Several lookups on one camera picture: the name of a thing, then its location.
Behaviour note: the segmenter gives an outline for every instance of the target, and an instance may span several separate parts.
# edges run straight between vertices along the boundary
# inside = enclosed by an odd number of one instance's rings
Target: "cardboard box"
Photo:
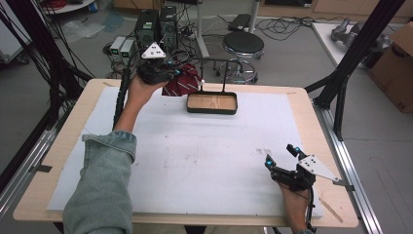
[[[159,10],[165,0],[115,0],[113,5],[116,9],[138,11],[141,9]]]
[[[413,112],[413,22],[391,35],[394,41],[369,72],[403,113]]]

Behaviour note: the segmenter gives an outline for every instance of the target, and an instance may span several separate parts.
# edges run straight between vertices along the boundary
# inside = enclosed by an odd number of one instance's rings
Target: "black metal frame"
[[[35,145],[40,135],[45,130],[50,129],[58,120],[58,112],[63,103],[61,93],[59,92],[59,86],[62,86],[65,89],[67,98],[77,99],[82,93],[83,88],[80,86],[75,76],[84,81],[92,79],[90,75],[79,70],[64,59],[50,30],[43,23],[30,0],[6,0],[6,2],[30,36],[33,46],[37,49],[40,56],[48,63],[48,70],[46,72],[48,73],[47,75],[50,76],[50,81],[48,82],[50,86],[50,108],[21,146],[18,153],[13,157],[6,169],[1,173],[0,194],[4,191],[16,171],[19,169],[21,163]],[[19,37],[7,16],[0,13],[0,20],[3,21],[10,32],[16,37],[28,55],[33,60],[36,60],[32,49]]]
[[[334,133],[342,141],[342,124],[344,102],[346,98],[347,83],[358,64],[367,55],[370,47],[380,36],[395,13],[400,9],[405,0],[381,0],[371,13],[359,35],[337,65],[336,69],[327,77],[305,88],[307,93],[323,86],[321,94],[314,98],[314,105],[329,109],[331,102],[337,96],[337,105],[334,116]]]

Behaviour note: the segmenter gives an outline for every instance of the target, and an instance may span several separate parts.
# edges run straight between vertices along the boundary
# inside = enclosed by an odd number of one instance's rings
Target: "red cloth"
[[[195,93],[198,83],[202,78],[198,75],[197,68],[191,64],[183,64],[179,70],[181,73],[174,76],[162,90],[162,96],[181,97]]]

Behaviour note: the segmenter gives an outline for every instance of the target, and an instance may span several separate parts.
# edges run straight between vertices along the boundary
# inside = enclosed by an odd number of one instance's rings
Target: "black stool seat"
[[[244,31],[231,32],[224,37],[224,47],[234,54],[255,55],[264,49],[264,42],[258,36]]]

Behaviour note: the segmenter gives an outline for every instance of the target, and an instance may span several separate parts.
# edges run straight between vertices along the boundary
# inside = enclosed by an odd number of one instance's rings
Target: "person's arm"
[[[136,117],[155,90],[140,78],[131,80],[128,100],[118,123],[107,136],[83,136],[85,162],[75,192],[63,210],[64,232],[131,233],[128,184],[136,137]]]
[[[287,186],[280,184],[285,215],[292,233],[312,233],[307,229],[306,210],[308,206],[308,190],[292,192]]]

